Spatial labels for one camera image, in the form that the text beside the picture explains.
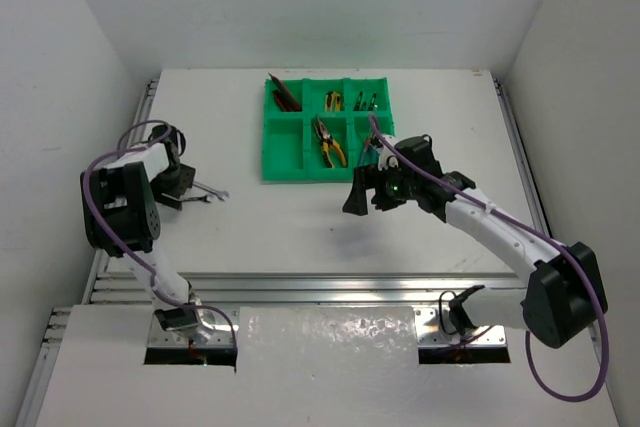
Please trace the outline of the silver open-end wrench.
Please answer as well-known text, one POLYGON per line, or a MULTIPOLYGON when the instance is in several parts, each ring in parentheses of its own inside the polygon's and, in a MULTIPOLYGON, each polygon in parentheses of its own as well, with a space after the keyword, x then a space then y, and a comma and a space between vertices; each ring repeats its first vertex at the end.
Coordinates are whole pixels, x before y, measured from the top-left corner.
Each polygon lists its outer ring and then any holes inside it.
POLYGON ((207 186, 198 181, 193 181, 193 186, 207 192, 210 195, 217 197, 221 201, 225 201, 227 198, 230 197, 227 191, 215 189, 213 187, 207 186))
POLYGON ((189 203, 189 202, 203 202, 203 203, 211 203, 212 197, 210 195, 202 195, 202 196, 192 196, 180 199, 181 203, 189 203))

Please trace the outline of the yellow handle needle-nose pliers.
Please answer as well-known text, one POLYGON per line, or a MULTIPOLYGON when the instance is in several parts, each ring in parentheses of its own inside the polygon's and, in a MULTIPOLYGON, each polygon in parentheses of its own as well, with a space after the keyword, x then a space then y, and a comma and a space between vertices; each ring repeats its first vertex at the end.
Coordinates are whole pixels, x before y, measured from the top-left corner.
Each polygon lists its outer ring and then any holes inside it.
POLYGON ((312 121, 312 127, 320 145, 324 165, 331 169, 335 167, 331 158, 331 154, 335 153, 338 156, 340 165, 346 168, 348 162, 340 143, 335 140, 319 116, 312 121))

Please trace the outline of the green black precision screwdriver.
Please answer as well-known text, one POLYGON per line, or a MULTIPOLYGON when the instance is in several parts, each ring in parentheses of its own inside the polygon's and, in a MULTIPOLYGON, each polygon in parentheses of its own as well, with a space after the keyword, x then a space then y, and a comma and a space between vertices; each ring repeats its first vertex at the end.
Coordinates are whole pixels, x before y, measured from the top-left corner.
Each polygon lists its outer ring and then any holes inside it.
POLYGON ((355 101, 355 104, 354 104, 354 107, 353 107, 354 111, 359 111, 360 110, 360 106, 361 106, 361 103, 362 103, 363 95, 364 95, 363 91, 360 91, 358 93, 358 96, 356 98, 356 101, 355 101))
POLYGON ((360 110, 361 111, 375 111, 377 106, 377 93, 362 93, 360 110))

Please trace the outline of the yellow black utility knife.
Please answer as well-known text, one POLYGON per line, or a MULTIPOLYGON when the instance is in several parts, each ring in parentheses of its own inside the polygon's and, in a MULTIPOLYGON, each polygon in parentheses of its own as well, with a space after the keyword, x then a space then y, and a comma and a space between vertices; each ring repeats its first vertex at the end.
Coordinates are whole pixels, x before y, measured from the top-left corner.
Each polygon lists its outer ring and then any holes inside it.
POLYGON ((329 91, 325 95, 325 101, 324 101, 324 111, 325 112, 331 112, 333 110, 333 99, 334 99, 334 92, 333 91, 329 91))

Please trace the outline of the small yellow black cutter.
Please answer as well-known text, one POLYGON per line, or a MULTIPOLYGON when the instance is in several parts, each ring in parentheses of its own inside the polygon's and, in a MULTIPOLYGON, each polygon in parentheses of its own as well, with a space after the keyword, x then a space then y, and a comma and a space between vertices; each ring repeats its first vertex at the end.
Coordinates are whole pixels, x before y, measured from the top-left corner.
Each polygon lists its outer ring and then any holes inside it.
POLYGON ((340 112, 343 110, 342 95, 339 92, 334 92, 332 96, 333 110, 340 112))

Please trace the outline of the red black utility knife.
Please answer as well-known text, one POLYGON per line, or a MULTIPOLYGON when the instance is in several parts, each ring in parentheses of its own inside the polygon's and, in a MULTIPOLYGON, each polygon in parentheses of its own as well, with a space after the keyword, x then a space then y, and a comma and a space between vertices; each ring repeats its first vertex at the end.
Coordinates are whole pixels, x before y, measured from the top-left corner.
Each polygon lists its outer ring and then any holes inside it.
POLYGON ((298 80, 294 81, 282 81, 275 75, 269 73, 269 79, 273 84, 271 89, 271 97, 273 90, 278 90, 282 93, 282 96, 289 102, 293 112, 301 112, 303 110, 302 102, 302 82, 298 80))

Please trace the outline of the red black box cutter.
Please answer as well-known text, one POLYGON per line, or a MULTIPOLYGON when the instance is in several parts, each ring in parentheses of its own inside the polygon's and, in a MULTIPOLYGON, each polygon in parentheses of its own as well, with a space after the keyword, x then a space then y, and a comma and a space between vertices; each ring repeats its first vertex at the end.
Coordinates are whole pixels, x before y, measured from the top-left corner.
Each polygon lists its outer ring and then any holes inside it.
POLYGON ((289 102, 282 96, 282 93, 278 90, 273 90, 272 95, 274 97, 274 101, 277 104, 278 108, 282 112, 293 112, 293 109, 289 102))

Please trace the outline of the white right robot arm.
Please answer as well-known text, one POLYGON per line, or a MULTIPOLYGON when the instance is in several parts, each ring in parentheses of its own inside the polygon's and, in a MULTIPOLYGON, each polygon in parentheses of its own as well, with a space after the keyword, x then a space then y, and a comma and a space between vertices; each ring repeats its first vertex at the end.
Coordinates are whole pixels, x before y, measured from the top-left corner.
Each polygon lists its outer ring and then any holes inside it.
POLYGON ((448 303, 444 324, 466 336, 484 324, 529 331, 558 349, 596 321, 608 302, 595 253, 581 242, 571 246, 544 240, 526 225, 494 207, 473 180, 445 173, 434 157, 429 136, 402 141, 373 138, 376 163, 355 169, 343 210, 364 216, 415 202, 423 211, 483 245, 509 267, 523 285, 500 292, 474 285, 448 303))

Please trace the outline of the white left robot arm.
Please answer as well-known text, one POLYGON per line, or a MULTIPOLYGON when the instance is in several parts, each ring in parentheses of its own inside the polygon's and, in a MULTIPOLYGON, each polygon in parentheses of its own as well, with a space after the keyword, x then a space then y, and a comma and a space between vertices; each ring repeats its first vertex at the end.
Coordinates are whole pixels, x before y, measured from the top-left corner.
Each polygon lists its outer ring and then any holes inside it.
POLYGON ((186 336, 202 325, 191 285, 161 255, 159 204, 180 211, 196 169, 181 155, 186 138, 156 121, 143 142, 105 154, 80 174, 85 234, 111 258, 125 258, 151 297, 160 327, 186 336))

